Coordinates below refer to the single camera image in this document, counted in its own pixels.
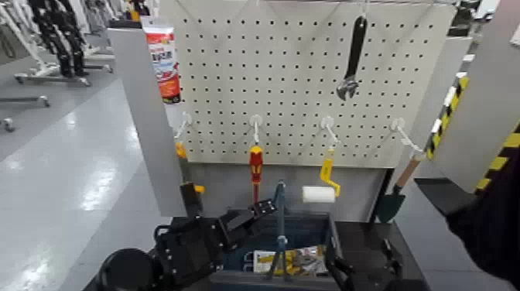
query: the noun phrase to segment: yellow-black hazard stripe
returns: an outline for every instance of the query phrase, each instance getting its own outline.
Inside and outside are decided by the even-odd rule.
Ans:
[[[426,144],[426,155],[428,156],[428,159],[433,158],[433,153],[435,152],[435,149],[439,147],[440,140],[443,137],[443,133],[448,128],[450,119],[453,116],[455,110],[457,109],[460,99],[462,98],[464,91],[467,88],[468,81],[468,77],[460,78],[457,84],[457,88],[453,93],[453,97],[451,98],[451,102],[443,106],[439,118],[436,120],[436,124],[438,126],[435,131],[432,131],[432,134],[430,135],[429,140]]]
[[[502,169],[505,168],[508,161],[515,155],[520,147],[520,122],[516,125],[515,130],[505,140],[502,145],[502,150],[498,153],[498,156],[494,158],[486,175],[480,180],[475,187],[475,194],[480,194],[488,187],[494,178],[500,175]]]

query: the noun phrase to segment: floor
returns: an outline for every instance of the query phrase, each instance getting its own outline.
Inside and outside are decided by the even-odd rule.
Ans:
[[[17,84],[10,74],[29,66],[2,66],[2,93],[46,94],[53,106],[0,104],[18,128],[0,132],[0,291],[79,290],[115,249],[152,247],[152,228],[168,218],[117,76],[93,73],[93,87]],[[418,176],[435,175],[421,165]],[[414,183],[403,192],[396,220],[432,291],[512,290],[472,263]]]

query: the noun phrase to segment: pegboard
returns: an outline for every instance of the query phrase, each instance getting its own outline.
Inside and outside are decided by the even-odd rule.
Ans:
[[[373,3],[357,71],[342,101],[356,2],[176,0],[161,3],[175,26],[181,95],[193,117],[184,137],[196,163],[247,163],[249,118],[263,117],[267,164],[318,166],[334,118],[334,164],[395,167],[454,15],[440,4]]]

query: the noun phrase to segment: white hook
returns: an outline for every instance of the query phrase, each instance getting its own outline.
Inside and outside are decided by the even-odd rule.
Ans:
[[[178,139],[184,132],[184,129],[186,129],[187,125],[191,125],[193,122],[193,119],[191,119],[191,115],[187,112],[183,112],[183,123],[180,125],[179,129],[177,130],[177,134],[173,137],[174,139]]]
[[[326,129],[329,132],[331,146],[340,142],[340,140],[337,139],[336,134],[332,131],[332,127],[334,126],[334,118],[331,118],[330,116],[321,118],[320,126],[322,129]]]
[[[393,132],[399,132],[402,136],[401,142],[405,146],[410,146],[414,151],[416,152],[423,152],[423,149],[421,149],[418,145],[412,142],[412,140],[407,136],[404,130],[402,130],[405,127],[405,120],[402,118],[396,118],[392,121],[390,124],[390,130]]]
[[[252,126],[255,129],[255,132],[253,133],[253,140],[255,140],[255,144],[260,143],[260,138],[258,137],[258,127],[262,126],[263,120],[260,115],[253,115],[249,119],[249,125]]]

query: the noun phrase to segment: white roller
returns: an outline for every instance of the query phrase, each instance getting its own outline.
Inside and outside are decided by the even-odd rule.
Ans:
[[[304,186],[302,192],[305,203],[334,203],[336,200],[333,187]]]

